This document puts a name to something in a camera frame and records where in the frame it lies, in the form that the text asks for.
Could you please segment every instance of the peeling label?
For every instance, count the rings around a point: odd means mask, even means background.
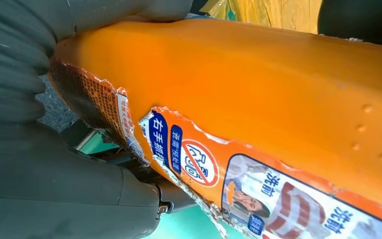
[[[121,121],[121,127],[125,141],[128,147],[134,152],[134,154],[141,160],[145,160],[143,149],[134,136],[134,124],[132,123],[131,113],[128,107],[128,98],[126,97],[126,91],[124,89],[118,89],[116,97],[118,98],[118,111]]]
[[[91,72],[62,63],[57,58],[52,58],[50,74],[62,99],[87,125],[104,130],[111,140],[131,150],[144,165],[149,165],[134,137],[124,88],[116,89],[107,79],[99,79]]]
[[[223,219],[258,239],[382,238],[382,219],[357,206],[371,204],[367,199],[248,144],[207,134],[167,108],[153,108],[140,125],[156,161],[219,229]]]

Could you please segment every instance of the red stripe graphic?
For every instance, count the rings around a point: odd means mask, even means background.
[[[310,204],[307,200],[305,200],[301,195],[296,196],[299,199],[299,216],[298,216],[298,224],[301,226],[308,226],[308,222],[310,220]]]

